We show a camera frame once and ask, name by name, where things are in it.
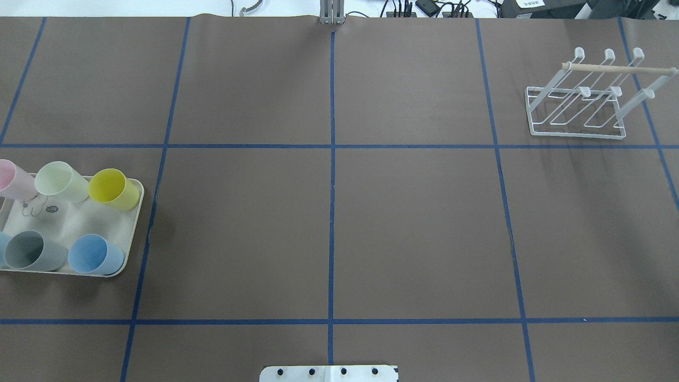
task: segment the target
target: gray cup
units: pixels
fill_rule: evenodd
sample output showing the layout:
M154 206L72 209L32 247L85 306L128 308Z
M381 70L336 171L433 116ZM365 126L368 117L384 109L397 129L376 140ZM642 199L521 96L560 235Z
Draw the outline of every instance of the gray cup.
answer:
M24 231L5 248L5 263L23 271L54 271L66 263L68 250L35 231Z

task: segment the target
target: blue cup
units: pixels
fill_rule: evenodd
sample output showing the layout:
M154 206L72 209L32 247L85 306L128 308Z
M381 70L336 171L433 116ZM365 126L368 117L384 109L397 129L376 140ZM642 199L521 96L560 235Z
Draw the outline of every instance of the blue cup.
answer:
M95 234L82 236L69 251L69 265L78 273L110 275L123 266L123 251Z
M0 232L0 266L7 266L5 262L5 248L7 248L7 243L12 240L12 237L4 232Z

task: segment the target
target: plastic cup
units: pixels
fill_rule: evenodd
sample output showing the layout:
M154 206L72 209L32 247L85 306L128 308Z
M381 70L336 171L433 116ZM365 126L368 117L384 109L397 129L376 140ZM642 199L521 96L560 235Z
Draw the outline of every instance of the plastic cup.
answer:
M104 169L90 180L90 198L127 211L139 202L139 190L120 170Z
M9 241L5 262L12 269L54 271L66 263L68 250L36 231L24 231Z
M69 251L69 265L78 273L110 275L123 266L123 251L95 234L76 240Z
M0 266L7 266L5 263L5 248L10 240L12 240L11 236L4 232L0 232Z
M35 178L11 160L0 159L0 196L29 201L36 195Z
M66 162L51 162L35 175L36 190L71 203L87 199L90 184Z

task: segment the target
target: white rack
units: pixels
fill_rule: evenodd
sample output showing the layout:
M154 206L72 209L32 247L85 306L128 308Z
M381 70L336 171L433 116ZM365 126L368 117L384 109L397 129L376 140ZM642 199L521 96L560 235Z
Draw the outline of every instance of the white rack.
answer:
M677 74L675 67L639 67L644 60L644 52L634 48L632 53L634 59L626 67L613 65L615 53L612 49L604 51L604 60L599 65L589 65L582 63L585 50L575 48L573 60L562 63L561 70L545 87L526 88L530 133L554 137L625 138L627 133L623 118L627 113L641 102L655 98L655 92ZM569 77L573 80L571 75L574 72L578 72L576 75L584 73L584 77L575 85L566 87L566 80ZM617 76L608 85L602 86L599 83L606 73L617 73ZM620 106L621 86L631 74L657 75L658 78Z

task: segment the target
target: brown table surface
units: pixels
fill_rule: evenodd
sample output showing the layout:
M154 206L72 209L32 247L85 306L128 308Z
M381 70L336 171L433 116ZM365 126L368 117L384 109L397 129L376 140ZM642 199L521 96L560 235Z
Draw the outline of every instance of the brown table surface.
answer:
M677 381L679 81L622 141L533 137L522 94L577 46L679 66L678 35L0 18L0 156L147 190L120 275L0 272L0 381Z

